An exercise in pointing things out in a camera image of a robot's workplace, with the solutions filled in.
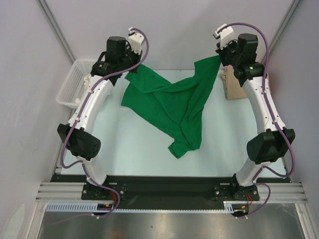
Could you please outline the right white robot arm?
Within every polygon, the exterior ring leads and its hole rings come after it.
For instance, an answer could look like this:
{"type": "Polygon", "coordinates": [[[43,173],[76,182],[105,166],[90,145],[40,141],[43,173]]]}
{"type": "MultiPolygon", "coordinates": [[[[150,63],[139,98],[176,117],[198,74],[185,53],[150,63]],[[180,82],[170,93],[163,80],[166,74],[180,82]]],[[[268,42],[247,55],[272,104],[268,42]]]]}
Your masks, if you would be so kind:
{"type": "Polygon", "coordinates": [[[256,61],[258,37],[242,33],[236,38],[233,33],[217,33],[215,38],[219,40],[216,53],[223,66],[233,67],[257,124],[257,136],[247,143],[248,158],[234,176],[236,184],[230,187],[230,195],[241,200],[259,174],[285,156],[296,135],[281,120],[270,94],[269,81],[264,76],[265,67],[256,61]]]}

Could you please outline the green t shirt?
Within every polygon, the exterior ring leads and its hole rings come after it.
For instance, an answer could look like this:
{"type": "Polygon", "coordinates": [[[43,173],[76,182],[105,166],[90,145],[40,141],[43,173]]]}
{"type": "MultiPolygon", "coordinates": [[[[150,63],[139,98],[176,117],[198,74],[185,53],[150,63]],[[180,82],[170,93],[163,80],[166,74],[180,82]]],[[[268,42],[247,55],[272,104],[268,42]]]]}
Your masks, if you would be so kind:
{"type": "Polygon", "coordinates": [[[168,149],[181,158],[201,146],[202,114],[220,64],[219,56],[199,60],[193,76],[175,83],[141,65],[137,73],[126,75],[129,85],[121,105],[173,138],[168,149]]]}

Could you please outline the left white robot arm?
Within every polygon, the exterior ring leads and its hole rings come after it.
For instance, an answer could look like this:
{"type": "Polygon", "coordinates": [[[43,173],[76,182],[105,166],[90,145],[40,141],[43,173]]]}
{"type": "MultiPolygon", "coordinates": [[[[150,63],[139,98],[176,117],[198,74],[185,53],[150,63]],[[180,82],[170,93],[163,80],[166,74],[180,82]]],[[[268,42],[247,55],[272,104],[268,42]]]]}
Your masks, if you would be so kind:
{"type": "Polygon", "coordinates": [[[60,124],[57,128],[63,142],[60,154],[62,167],[68,168],[64,157],[69,150],[76,157],[76,163],[84,166],[87,181],[94,185],[92,192],[99,199],[109,196],[110,186],[104,183],[107,173],[98,158],[101,141],[93,136],[94,123],[117,80],[125,72],[136,72],[144,41],[144,36],[137,32],[130,34],[128,38],[109,37],[106,51],[100,54],[91,72],[84,78],[86,90],[78,108],[67,124],[60,124]]]}

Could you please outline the white plastic basket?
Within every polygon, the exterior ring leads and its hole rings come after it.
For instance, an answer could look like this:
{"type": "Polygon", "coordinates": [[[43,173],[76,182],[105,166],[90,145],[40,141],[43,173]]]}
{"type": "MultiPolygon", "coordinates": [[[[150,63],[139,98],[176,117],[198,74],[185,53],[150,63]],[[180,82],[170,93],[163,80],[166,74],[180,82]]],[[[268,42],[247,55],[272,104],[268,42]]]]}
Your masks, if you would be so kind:
{"type": "Polygon", "coordinates": [[[79,106],[85,93],[84,78],[90,74],[95,62],[93,59],[79,59],[72,64],[56,96],[58,104],[71,109],[79,106]]]}

